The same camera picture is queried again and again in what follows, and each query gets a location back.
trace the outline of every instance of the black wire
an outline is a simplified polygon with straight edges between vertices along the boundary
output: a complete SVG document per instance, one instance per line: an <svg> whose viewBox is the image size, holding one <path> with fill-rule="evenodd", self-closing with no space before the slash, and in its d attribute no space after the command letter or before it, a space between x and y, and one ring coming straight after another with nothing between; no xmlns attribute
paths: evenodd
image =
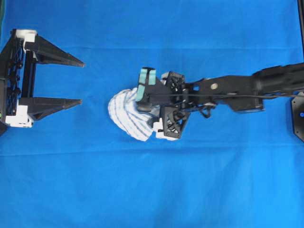
<svg viewBox="0 0 304 228"><path fill-rule="evenodd" d="M198 97L215 97L215 99L230 98L230 97L254 97L261 99L274 99L280 97L304 97L304 95L210 95L210 94L150 94L149 96L198 96Z"/></svg>

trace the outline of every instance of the blue tablecloth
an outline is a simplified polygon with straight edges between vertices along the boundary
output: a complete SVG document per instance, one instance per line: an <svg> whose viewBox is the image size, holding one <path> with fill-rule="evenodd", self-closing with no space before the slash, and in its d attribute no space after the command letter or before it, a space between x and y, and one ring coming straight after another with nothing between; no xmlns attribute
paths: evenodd
<svg viewBox="0 0 304 228"><path fill-rule="evenodd" d="M304 143L290 99L191 114L182 139L136 141L107 105L143 66L187 81L303 61L296 0L8 0L13 28L86 63L39 65L35 96L81 98L0 138L0 227L303 227Z"/></svg>

